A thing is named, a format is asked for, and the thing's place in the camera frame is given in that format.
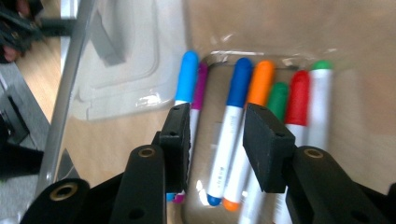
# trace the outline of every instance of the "white marker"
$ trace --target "white marker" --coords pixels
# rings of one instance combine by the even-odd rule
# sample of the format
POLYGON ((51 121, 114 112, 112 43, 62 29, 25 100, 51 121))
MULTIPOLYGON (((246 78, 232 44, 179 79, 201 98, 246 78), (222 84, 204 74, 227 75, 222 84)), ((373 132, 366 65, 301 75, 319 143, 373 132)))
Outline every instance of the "white marker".
POLYGON ((225 107, 218 149, 213 162, 209 185, 206 190, 207 201, 212 206, 219 205, 223 196, 231 156, 233 155, 233 146, 244 111, 251 70, 252 64, 247 58, 239 59, 233 70, 233 78, 227 98, 227 106, 225 107))
POLYGON ((308 109, 307 144, 327 150, 330 102, 332 99, 332 66, 318 61, 312 66, 311 94, 308 109))
POLYGON ((262 203, 265 201, 266 193, 262 192, 259 181, 253 170, 247 182, 247 198, 242 206, 238 224, 257 224, 261 213, 262 203))
MULTIPOLYGON (((310 94, 310 77, 306 71, 298 71, 290 82, 290 97, 286 109, 285 124, 295 136, 297 147, 306 145, 307 111, 310 94)), ((285 193, 276 195, 274 222, 276 224, 291 224, 289 209, 286 205, 285 193)))
MULTIPOLYGON (((198 54, 192 50, 187 51, 181 60, 180 72, 178 74, 175 105, 190 104, 194 95, 195 84, 198 73, 198 54)), ((167 193, 166 201, 171 202, 175 193, 167 193)))

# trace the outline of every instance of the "marker barrel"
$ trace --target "marker barrel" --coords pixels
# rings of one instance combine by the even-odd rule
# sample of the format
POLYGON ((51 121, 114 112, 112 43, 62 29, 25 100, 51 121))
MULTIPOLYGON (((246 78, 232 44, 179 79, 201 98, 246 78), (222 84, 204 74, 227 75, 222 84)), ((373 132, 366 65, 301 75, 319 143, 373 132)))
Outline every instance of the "marker barrel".
POLYGON ((292 224, 288 206, 286 205, 286 193, 288 187, 285 189, 285 193, 276 195, 276 208, 274 214, 275 224, 292 224))
POLYGON ((233 156, 233 166, 224 190, 223 205, 229 211, 236 211, 242 198, 242 191, 245 186, 250 164, 247 153, 243 146, 245 120, 242 120, 238 141, 235 145, 236 151, 233 156))
POLYGON ((259 181, 253 170, 251 170, 247 182, 247 198, 242 206, 239 224, 256 224, 262 210, 262 203, 265 200, 266 193, 260 189, 259 181))
MULTIPOLYGON (((195 135, 196 135, 196 130, 197 130, 197 126, 198 126, 199 114, 200 114, 200 111, 197 109, 190 110, 191 147, 190 147, 189 170, 187 171, 187 178, 190 177, 191 161, 192 161, 192 154, 193 154, 194 143, 195 143, 195 135)), ((177 194, 175 196, 175 199, 173 200, 173 202, 174 203, 182 203, 184 201, 185 194, 186 194, 186 192, 183 190, 182 192, 180 192, 179 194, 177 194)))
POLYGON ((223 196, 230 160, 233 155, 233 146, 239 131, 243 110, 241 107, 228 105, 224 112, 218 149, 206 191, 209 204, 214 206, 219 205, 223 196))
POLYGON ((175 105, 182 105, 182 104, 189 104, 190 102, 187 101, 179 101, 179 100, 175 100, 175 105))
POLYGON ((286 124, 286 127, 296 137, 295 145, 297 147, 306 146, 307 127, 297 124, 286 124))
POLYGON ((309 75, 311 77, 311 99, 308 108, 307 144, 327 150, 332 98, 332 70, 314 69, 309 75))

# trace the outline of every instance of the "red marker cap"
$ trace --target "red marker cap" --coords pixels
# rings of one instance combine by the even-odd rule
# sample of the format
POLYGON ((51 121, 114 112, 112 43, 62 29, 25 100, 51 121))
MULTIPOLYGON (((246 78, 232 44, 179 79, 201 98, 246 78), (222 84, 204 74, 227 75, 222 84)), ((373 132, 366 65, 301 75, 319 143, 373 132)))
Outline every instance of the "red marker cap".
POLYGON ((310 78, 307 71, 298 71, 290 83, 290 97, 285 123, 307 126, 310 78))

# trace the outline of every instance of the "marker cap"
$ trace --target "marker cap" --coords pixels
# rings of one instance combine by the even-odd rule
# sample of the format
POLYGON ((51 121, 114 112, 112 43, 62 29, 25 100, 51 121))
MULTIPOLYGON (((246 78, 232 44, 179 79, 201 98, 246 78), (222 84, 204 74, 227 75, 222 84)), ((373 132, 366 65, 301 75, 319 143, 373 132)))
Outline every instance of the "marker cap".
POLYGON ((166 201, 167 202, 172 202, 172 200, 174 200, 175 198, 175 193, 166 193, 166 201))
POLYGON ((274 79, 275 66, 270 61, 261 61, 254 68, 247 94, 247 102, 266 105, 274 79))
POLYGON ((221 198, 215 198, 207 194, 207 202, 212 206, 218 206, 221 203, 221 198))
POLYGON ((177 194, 175 199, 173 200, 174 203, 183 203, 184 201, 184 194, 177 194))
POLYGON ((319 69, 332 69, 332 64, 326 60, 317 61, 312 65, 312 70, 319 70, 319 69))
POLYGON ((228 93, 227 105, 244 107, 251 78, 252 63, 248 58, 241 58, 236 62, 228 93))
POLYGON ((310 77, 307 71, 298 71, 291 78, 290 98, 285 123, 306 126, 309 104, 310 77))
POLYGON ((192 102, 197 80, 198 60, 198 54, 192 50, 184 54, 178 74, 176 100, 192 102))
POLYGON ((222 203, 225 209, 231 212, 235 212, 239 208, 239 203, 233 203, 228 201, 227 199, 223 199, 222 203))
POLYGON ((194 99, 191 105, 192 109, 201 110, 204 103, 205 85, 207 80, 207 65, 199 63, 198 81, 195 87, 194 99))
POLYGON ((277 82, 271 89, 267 107, 281 121, 285 118, 285 109, 288 97, 289 87, 286 83, 277 82))

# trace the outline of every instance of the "floor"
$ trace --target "floor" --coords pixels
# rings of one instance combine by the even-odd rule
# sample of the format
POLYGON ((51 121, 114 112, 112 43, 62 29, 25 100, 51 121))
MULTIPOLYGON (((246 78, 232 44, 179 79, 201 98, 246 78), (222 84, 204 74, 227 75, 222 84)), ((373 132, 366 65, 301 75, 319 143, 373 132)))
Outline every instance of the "floor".
MULTIPOLYGON (((44 0, 43 17, 60 17, 61 0, 44 0)), ((16 61, 26 83, 35 96, 48 121, 61 80, 60 38, 48 38, 35 42, 25 55, 16 61)))

